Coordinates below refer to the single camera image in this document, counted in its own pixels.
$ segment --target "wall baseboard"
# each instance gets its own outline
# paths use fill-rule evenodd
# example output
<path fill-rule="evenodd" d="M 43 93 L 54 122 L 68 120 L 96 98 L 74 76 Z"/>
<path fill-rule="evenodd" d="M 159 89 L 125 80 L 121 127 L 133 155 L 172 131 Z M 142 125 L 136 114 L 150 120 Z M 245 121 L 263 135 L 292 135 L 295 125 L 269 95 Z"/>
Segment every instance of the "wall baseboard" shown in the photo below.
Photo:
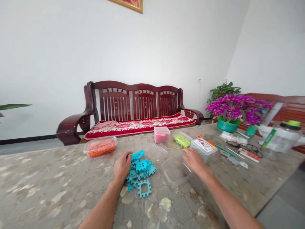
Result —
<path fill-rule="evenodd" d="M 82 131 L 77 132 L 77 134 L 84 135 Z M 40 140 L 47 140 L 54 138 L 57 138 L 56 135 L 44 135 L 44 136 L 27 137 L 27 138 L 7 139 L 7 140 L 0 140 L 0 145 L 7 145 L 7 144 L 14 144 L 21 142 L 33 142 L 33 141 L 40 141 Z"/>

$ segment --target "purple orchid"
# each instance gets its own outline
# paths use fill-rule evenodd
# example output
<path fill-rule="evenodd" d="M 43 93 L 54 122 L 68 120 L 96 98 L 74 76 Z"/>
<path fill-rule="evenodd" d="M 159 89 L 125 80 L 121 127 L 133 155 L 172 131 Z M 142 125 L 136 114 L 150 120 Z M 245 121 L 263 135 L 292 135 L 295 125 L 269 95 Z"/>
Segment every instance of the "purple orchid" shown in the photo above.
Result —
<path fill-rule="evenodd" d="M 239 94 L 220 97 L 208 105 L 206 110 L 224 122 L 255 125 L 264 121 L 264 111 L 272 107 L 271 103 L 264 100 Z"/>

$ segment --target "paper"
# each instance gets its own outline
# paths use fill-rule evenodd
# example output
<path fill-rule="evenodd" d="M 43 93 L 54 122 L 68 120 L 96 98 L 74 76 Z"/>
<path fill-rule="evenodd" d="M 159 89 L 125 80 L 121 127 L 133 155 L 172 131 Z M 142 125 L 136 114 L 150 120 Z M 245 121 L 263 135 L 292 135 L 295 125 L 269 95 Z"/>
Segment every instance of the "paper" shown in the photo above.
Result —
<path fill-rule="evenodd" d="M 245 167 L 246 169 L 248 168 L 248 165 L 246 163 L 243 163 L 243 162 L 239 162 L 239 164 L 243 167 Z"/>

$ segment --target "gold frame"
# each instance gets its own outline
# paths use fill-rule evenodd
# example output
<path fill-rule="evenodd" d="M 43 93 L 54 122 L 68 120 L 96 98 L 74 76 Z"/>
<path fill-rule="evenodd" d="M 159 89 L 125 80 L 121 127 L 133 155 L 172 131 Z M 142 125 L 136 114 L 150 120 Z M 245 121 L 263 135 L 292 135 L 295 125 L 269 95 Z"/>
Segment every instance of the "gold frame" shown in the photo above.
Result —
<path fill-rule="evenodd" d="M 124 7 L 127 7 L 129 9 L 132 9 L 134 11 L 137 11 L 137 12 L 143 14 L 143 0 L 139 0 L 140 8 L 138 8 L 134 5 L 130 5 L 129 3 L 123 2 L 121 0 L 109 0 L 109 1 L 114 2 L 116 4 L 119 4 L 119 5 L 122 5 Z"/>

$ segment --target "dark red wooden bench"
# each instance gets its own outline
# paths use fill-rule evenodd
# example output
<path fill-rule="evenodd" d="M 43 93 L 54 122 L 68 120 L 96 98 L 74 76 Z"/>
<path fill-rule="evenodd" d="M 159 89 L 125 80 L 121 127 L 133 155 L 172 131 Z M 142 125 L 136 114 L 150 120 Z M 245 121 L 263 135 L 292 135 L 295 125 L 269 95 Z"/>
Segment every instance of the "dark red wooden bench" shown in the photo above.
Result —
<path fill-rule="evenodd" d="M 77 144 L 80 137 L 77 126 L 84 133 L 90 130 L 90 116 L 95 124 L 99 121 L 97 102 L 101 120 L 121 121 L 174 115 L 182 110 L 190 118 L 197 116 L 196 124 L 203 121 L 203 114 L 183 106 L 183 90 L 172 86 L 155 87 L 149 84 L 128 85 L 117 81 L 90 81 L 84 87 L 86 108 L 83 113 L 64 119 L 58 126 L 56 136 L 64 145 Z"/>

